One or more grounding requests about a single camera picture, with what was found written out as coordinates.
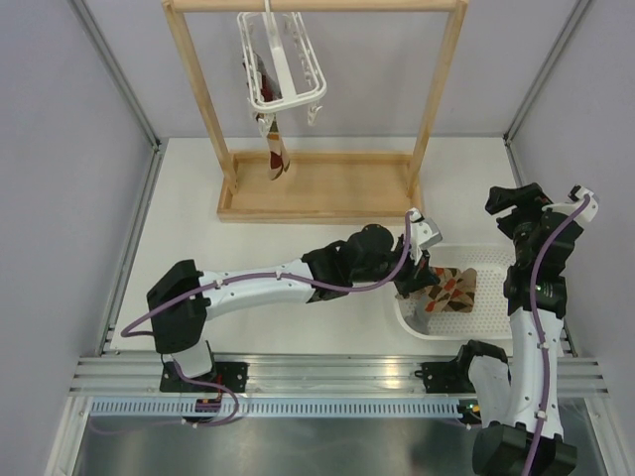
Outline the beige argyle sock front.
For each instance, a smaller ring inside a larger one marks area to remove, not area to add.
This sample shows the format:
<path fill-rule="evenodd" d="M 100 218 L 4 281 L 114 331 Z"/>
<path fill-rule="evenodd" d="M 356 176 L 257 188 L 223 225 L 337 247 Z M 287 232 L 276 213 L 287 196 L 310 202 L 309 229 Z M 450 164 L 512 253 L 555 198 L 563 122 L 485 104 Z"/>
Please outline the beige argyle sock front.
<path fill-rule="evenodd" d="M 424 300 L 426 312 L 452 312 L 464 308 L 463 292 L 458 284 L 461 281 L 461 271 L 457 268 L 433 267 L 440 282 L 435 286 L 426 287 L 413 293 L 413 298 Z"/>

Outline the beige argyle sock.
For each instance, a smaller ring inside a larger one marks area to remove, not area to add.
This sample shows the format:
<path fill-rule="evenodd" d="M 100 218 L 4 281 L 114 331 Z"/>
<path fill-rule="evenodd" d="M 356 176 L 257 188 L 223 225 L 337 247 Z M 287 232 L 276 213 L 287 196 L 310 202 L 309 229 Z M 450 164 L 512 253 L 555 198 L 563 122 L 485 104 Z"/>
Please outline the beige argyle sock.
<path fill-rule="evenodd" d="M 413 293 L 413 298 L 424 300 L 426 312 L 452 312 L 464 308 L 463 292 L 458 284 L 461 281 L 461 271 L 457 268 L 433 267 L 440 282 L 435 286 L 426 287 Z"/>
<path fill-rule="evenodd" d="M 473 268 L 434 267 L 439 283 L 428 291 L 426 311 L 471 313 L 475 302 L 477 271 Z"/>

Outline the grey sock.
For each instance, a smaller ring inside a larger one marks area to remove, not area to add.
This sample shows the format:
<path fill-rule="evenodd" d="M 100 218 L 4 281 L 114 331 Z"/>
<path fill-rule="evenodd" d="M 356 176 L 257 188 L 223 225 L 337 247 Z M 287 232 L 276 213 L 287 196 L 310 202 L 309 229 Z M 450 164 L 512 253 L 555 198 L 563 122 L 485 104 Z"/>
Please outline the grey sock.
<path fill-rule="evenodd" d="M 430 333 L 430 315 L 421 306 L 415 307 L 413 311 L 404 317 L 406 325 L 414 332 L 428 335 Z"/>

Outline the white plastic clip hanger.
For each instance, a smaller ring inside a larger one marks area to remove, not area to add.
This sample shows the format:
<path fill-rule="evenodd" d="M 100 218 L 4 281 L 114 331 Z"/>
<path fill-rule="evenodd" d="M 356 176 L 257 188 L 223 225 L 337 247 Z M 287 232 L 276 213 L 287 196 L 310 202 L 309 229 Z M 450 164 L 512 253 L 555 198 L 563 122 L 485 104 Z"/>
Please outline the white plastic clip hanger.
<path fill-rule="evenodd" d="M 319 102 L 326 95 L 327 83 L 318 62 L 313 44 L 309 37 L 303 16 L 299 12 L 284 12 L 280 15 L 283 25 L 277 23 L 278 16 L 273 12 L 271 3 L 264 3 L 263 12 L 240 12 L 236 22 L 239 29 L 242 65 L 247 75 L 247 101 L 251 114 L 278 114 L 282 111 L 305 107 Z M 254 22 L 260 20 L 264 27 L 272 67 L 266 69 L 277 80 L 282 98 L 273 102 L 265 102 L 260 94 L 260 78 L 257 71 L 255 55 L 258 54 L 254 40 Z M 300 63 L 302 78 L 308 89 L 300 92 L 297 89 L 289 59 L 283 44 L 283 37 L 288 36 L 293 42 Z"/>

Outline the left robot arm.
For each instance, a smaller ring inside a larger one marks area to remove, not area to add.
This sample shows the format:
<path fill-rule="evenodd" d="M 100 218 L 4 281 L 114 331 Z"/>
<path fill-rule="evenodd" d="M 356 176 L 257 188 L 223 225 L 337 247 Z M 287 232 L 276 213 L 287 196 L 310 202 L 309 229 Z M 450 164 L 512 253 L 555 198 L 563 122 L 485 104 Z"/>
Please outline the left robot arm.
<path fill-rule="evenodd" d="M 406 298 L 439 283 L 429 250 L 442 239 L 431 221 L 419 219 L 408 222 L 399 238 L 370 224 L 346 240 L 269 269 L 213 273 L 199 270 L 192 259 L 179 261 L 147 293 L 155 350 L 172 357 L 181 382 L 205 392 L 218 374 L 202 336 L 207 321 L 261 305 L 308 304 L 373 292 L 387 284 Z"/>

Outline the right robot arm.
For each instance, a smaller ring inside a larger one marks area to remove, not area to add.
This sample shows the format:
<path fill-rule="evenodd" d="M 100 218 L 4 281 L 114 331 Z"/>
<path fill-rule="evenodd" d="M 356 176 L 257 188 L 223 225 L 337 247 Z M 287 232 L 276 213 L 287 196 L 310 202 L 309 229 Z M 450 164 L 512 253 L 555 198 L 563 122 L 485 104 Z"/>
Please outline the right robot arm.
<path fill-rule="evenodd" d="M 453 365 L 454 381 L 475 390 L 480 408 L 472 470 L 477 475 L 569 475 L 578 451 L 565 441 L 558 402 L 558 341 L 568 302 L 563 272 L 597 203 L 581 185 L 571 189 L 567 201 L 554 203 L 531 183 L 493 186 L 485 209 L 515 251 L 503 285 L 512 353 L 470 340 Z"/>

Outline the white hanger clip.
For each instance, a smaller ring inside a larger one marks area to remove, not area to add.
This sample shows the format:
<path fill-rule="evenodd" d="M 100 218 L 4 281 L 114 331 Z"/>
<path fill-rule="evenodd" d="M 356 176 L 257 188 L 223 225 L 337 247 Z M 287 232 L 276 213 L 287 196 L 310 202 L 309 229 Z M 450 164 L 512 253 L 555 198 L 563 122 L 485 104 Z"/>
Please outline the white hanger clip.
<path fill-rule="evenodd" d="M 318 119 L 318 115 L 323 109 L 323 105 L 319 102 L 315 102 L 309 105 L 307 111 L 307 123 L 310 127 L 313 127 Z"/>

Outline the white perforated plastic basket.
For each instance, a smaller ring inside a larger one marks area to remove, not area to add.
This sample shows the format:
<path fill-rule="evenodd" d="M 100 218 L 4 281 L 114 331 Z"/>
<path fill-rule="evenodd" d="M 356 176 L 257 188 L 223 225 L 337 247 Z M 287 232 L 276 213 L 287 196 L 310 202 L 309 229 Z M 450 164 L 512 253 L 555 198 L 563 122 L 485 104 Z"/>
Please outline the white perforated plastic basket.
<path fill-rule="evenodd" d="M 407 333 L 422 340 L 509 339 L 511 329 L 503 283 L 514 261 L 514 252 L 509 245 L 439 244 L 432 249 L 430 264 L 433 267 L 476 272 L 472 311 L 437 311 L 428 318 L 425 326 L 413 328 L 410 322 L 419 302 L 416 298 L 389 297 L 387 308 Z"/>

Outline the wooden hanger rack frame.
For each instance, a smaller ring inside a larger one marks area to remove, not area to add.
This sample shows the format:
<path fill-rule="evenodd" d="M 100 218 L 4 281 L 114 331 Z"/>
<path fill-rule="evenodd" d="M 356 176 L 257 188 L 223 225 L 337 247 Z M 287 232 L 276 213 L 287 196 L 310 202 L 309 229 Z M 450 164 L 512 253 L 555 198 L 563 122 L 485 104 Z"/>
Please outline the wooden hanger rack frame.
<path fill-rule="evenodd" d="M 289 183 L 257 180 L 269 154 L 228 149 L 186 20 L 188 13 L 263 12 L 266 1 L 166 1 L 163 10 L 202 121 L 223 172 L 217 216 L 237 223 L 393 224 L 422 204 L 419 173 L 445 90 L 468 4 L 465 1 L 269 1 L 277 12 L 445 12 L 436 69 L 411 154 L 294 151 Z"/>

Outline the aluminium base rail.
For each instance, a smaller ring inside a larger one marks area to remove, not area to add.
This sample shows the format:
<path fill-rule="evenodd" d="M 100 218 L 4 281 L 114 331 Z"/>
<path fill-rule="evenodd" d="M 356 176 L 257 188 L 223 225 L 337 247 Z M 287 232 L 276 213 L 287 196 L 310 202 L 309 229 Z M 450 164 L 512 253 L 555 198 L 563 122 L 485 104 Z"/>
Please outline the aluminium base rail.
<path fill-rule="evenodd" d="M 267 397 L 413 397 L 424 392 L 415 376 L 431 356 L 222 354 L 247 364 L 245 391 Z M 163 361 L 150 352 L 82 357 L 70 383 L 73 395 L 157 396 Z"/>

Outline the right aluminium frame post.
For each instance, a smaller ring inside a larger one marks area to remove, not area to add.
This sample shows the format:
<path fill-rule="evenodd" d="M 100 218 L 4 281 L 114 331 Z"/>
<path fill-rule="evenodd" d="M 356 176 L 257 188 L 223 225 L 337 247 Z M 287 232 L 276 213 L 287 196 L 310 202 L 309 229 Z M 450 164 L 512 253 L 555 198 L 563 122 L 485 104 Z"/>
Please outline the right aluminium frame post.
<path fill-rule="evenodd" d="M 517 108 L 510 125 L 503 134 L 503 142 L 506 147 L 512 145 L 526 118 L 530 114 L 534 103 L 546 86 L 550 76 L 593 4 L 593 0 L 576 0 L 573 3 L 570 12 Z"/>

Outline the aluminium frame post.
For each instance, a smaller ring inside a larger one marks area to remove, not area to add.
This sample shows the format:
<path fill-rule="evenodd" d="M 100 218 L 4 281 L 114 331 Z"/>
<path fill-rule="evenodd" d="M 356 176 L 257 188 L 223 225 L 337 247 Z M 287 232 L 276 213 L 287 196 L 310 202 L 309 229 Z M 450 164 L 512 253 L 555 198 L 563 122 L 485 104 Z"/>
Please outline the aluminium frame post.
<path fill-rule="evenodd" d="M 526 118 L 530 114 L 534 103 L 546 86 L 550 76 L 593 4 L 593 0 L 576 0 L 573 3 L 570 12 L 517 108 L 510 125 L 503 134 L 503 142 L 506 147 L 512 145 Z"/>
<path fill-rule="evenodd" d="M 105 67 L 107 74 L 114 82 L 115 88 L 127 105 L 129 112 L 132 114 L 146 142 L 150 145 L 153 152 L 157 152 L 162 145 L 162 141 L 156 133 L 155 128 L 151 125 L 137 95 L 126 78 L 123 68 L 112 52 L 87 2 L 83 0 L 68 0 L 67 5 L 86 32 L 90 43 Z"/>

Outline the left aluminium frame post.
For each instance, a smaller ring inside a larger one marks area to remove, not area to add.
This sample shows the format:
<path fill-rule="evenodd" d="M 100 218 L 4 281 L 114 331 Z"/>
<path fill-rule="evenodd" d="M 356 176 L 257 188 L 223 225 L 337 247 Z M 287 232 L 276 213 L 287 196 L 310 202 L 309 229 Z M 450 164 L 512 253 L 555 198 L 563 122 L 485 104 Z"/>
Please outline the left aluminium frame post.
<path fill-rule="evenodd" d="M 87 2 L 83 0 L 68 0 L 67 5 L 86 32 L 90 43 L 105 67 L 107 74 L 114 82 L 115 88 L 127 105 L 129 112 L 132 114 L 146 142 L 150 145 L 153 152 L 157 152 L 162 145 L 162 141 L 156 133 L 155 128 L 151 125 L 137 95 L 126 78 L 123 68 L 112 52 Z"/>

